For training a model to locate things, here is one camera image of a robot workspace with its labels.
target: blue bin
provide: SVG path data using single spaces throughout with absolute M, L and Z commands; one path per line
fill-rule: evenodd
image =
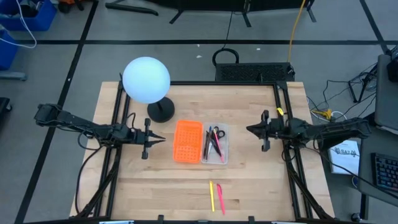
M 57 13 L 56 8 L 52 5 L 50 0 L 44 0 L 43 2 L 44 3 L 36 17 L 24 17 L 26 25 L 31 31 L 48 30 L 54 20 L 55 14 Z M 0 24 L 7 30 L 26 30 L 19 17 L 0 17 Z
M 5 30 L 0 30 L 0 37 L 6 41 L 15 42 Z M 8 70 L 14 60 L 18 47 L 0 40 L 0 49 L 0 70 Z

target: white globe lamp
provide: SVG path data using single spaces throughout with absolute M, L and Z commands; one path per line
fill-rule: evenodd
M 163 123 L 173 117 L 174 103 L 165 97 L 170 89 L 170 74 L 159 60 L 152 57 L 134 59 L 124 69 L 123 87 L 133 100 L 148 104 L 151 120 Z

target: orange plastic basket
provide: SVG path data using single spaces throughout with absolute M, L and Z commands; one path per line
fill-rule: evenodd
M 203 124 L 199 121 L 177 121 L 174 133 L 173 159 L 199 163 L 203 141 Z

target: gray floor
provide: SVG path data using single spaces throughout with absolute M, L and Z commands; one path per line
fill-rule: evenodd
M 184 12 L 174 25 L 169 24 L 176 11 L 155 4 L 134 1 L 158 10 L 159 17 L 133 12 L 108 10 L 99 2 L 88 40 L 170 40 L 224 39 L 228 12 Z M 398 40 L 395 0 L 366 0 L 385 40 Z M 58 13 L 50 30 L 34 32 L 39 40 L 78 40 L 91 7 L 86 2 L 83 12 Z M 377 40 L 358 0 L 317 0 L 313 5 L 318 22 L 312 23 L 303 13 L 297 26 L 297 40 Z M 297 9 L 254 12 L 249 14 L 252 28 L 242 16 L 234 15 L 230 39 L 287 40 Z M 13 32 L 16 39 L 28 39 L 24 32 Z M 169 68 L 172 80 L 214 80 L 211 64 L 213 52 L 222 45 L 85 45 L 78 62 L 64 109 L 91 119 L 101 82 L 118 80 L 119 72 L 132 59 L 152 56 Z M 76 45 L 38 45 L 34 50 L 20 49 L 11 70 L 26 72 L 26 82 L 0 81 L 0 96 L 12 100 L 14 110 L 0 132 L 0 217 L 12 223 L 26 190 L 30 175 L 43 145 L 47 129 L 36 126 L 33 117 L 39 103 L 58 101 L 69 71 Z M 229 45 L 240 54 L 241 62 L 284 62 L 287 45 Z M 381 54 L 378 45 L 295 45 L 292 65 L 296 80 L 304 82 L 307 95 L 321 102 L 327 79 L 349 80 L 370 66 Z M 220 54 L 220 62 L 233 58 Z M 332 96 L 346 85 L 332 83 L 326 96 Z M 353 108 L 348 117 L 359 115 L 370 100 Z M 330 101 L 333 110 L 345 111 L 352 106 L 348 91 Z M 374 110 L 371 105 L 363 114 Z M 29 207 L 26 222 L 67 218 L 70 212 L 78 170 L 84 151 L 77 146 L 76 134 L 56 131 L 49 154 Z M 326 179 L 336 216 L 348 220 L 359 211 L 360 194 L 344 175 L 330 174 Z M 398 209 L 371 199 L 369 219 L 388 223 L 398 218 Z

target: clear plastic container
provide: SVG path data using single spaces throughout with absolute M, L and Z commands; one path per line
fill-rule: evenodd
M 221 161 L 221 157 L 217 154 L 216 150 L 212 146 L 210 151 L 208 152 L 207 160 L 203 157 L 203 153 L 206 146 L 206 132 L 209 131 L 209 127 L 213 130 L 214 127 L 218 127 L 219 131 L 224 131 L 225 136 L 219 138 L 218 142 L 220 144 L 220 151 L 223 155 L 224 162 Z M 228 125 L 223 123 L 204 123 L 203 124 L 203 146 L 202 146 L 202 154 L 201 154 L 201 163 L 203 164 L 221 164 L 225 165 L 228 163 L 228 147 L 229 147 L 229 131 Z

